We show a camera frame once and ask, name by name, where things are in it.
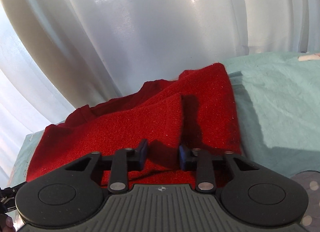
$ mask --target gray ribbed plate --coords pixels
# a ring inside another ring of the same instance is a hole
[[[19,232],[46,229],[23,226]],[[134,185],[112,195],[101,211],[86,222],[51,232],[305,232],[298,224],[285,228],[256,228],[226,214],[212,195],[194,192],[189,185]]]

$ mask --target white polka dot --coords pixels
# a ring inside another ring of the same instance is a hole
[[[316,181],[310,182],[310,189],[312,189],[312,190],[317,190],[317,189],[319,189],[318,183],[317,183]]]
[[[302,219],[302,225],[304,226],[309,226],[312,222],[312,217],[310,216],[305,216],[303,219]]]

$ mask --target folded red garment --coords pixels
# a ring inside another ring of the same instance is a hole
[[[31,181],[92,151],[116,150],[149,141],[145,169],[129,173],[131,183],[191,183],[179,170],[178,146],[213,154],[240,153],[240,136],[232,87],[222,64],[184,71],[177,81],[146,82],[141,90],[95,107],[83,106],[65,123],[50,125],[31,159]],[[102,183],[108,181],[105,172]]]

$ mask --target teal fabric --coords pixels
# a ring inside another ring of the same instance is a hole
[[[247,157],[287,177],[320,171],[320,60],[263,53],[223,61]]]

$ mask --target circular cap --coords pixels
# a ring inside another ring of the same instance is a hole
[[[201,182],[198,184],[198,188],[200,190],[211,190],[213,189],[214,185],[210,182]]]
[[[278,204],[285,198],[285,192],[282,188],[268,183],[252,186],[248,194],[253,201],[264,205]]]
[[[125,184],[122,182],[114,182],[110,185],[110,189],[112,190],[123,190],[125,189]]]
[[[48,205],[63,205],[76,196],[76,190],[66,184],[52,184],[39,192],[39,199]]]

